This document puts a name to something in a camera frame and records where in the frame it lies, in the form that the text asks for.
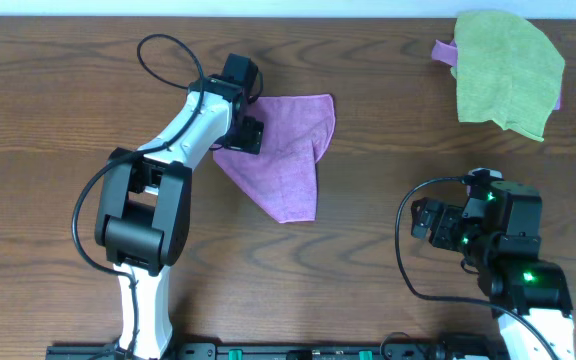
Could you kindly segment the purple microfiber cloth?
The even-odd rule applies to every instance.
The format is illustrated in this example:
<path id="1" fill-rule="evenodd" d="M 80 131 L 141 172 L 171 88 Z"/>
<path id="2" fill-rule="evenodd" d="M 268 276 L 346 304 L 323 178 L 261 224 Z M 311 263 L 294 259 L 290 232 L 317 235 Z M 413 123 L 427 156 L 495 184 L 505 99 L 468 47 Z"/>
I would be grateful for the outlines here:
<path id="1" fill-rule="evenodd" d="M 229 178 L 280 224 L 316 219 L 316 164 L 336 125 L 333 97 L 261 97 L 249 114 L 264 124 L 257 155 L 218 150 L 213 159 Z"/>

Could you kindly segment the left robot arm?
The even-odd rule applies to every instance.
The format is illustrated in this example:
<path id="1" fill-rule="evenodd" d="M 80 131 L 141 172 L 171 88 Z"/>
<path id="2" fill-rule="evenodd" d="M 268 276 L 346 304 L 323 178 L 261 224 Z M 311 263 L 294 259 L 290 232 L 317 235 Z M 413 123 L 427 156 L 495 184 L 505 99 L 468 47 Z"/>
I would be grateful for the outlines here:
<path id="1" fill-rule="evenodd" d="M 262 82 L 251 59 L 231 54 L 221 73 L 189 85 L 183 108 L 155 138 L 109 156 L 95 241 L 121 289 L 123 330 L 114 358 L 167 354 L 169 275 L 189 233 L 193 171 L 214 147 L 259 153 L 264 125 L 247 108 Z"/>

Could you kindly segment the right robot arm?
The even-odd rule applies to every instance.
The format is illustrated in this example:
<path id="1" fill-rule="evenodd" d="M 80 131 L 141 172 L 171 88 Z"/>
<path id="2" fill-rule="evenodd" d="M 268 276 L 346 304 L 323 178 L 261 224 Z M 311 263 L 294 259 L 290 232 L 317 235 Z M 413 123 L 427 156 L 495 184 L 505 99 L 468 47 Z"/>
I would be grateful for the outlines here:
<path id="1" fill-rule="evenodd" d="M 434 296 L 436 302 L 490 309 L 512 359 L 572 359 L 573 305 L 562 268 L 540 259 L 542 198 L 537 189 L 488 169 L 456 177 L 466 186 L 462 206 L 406 195 L 411 235 L 461 254 L 484 299 Z"/>

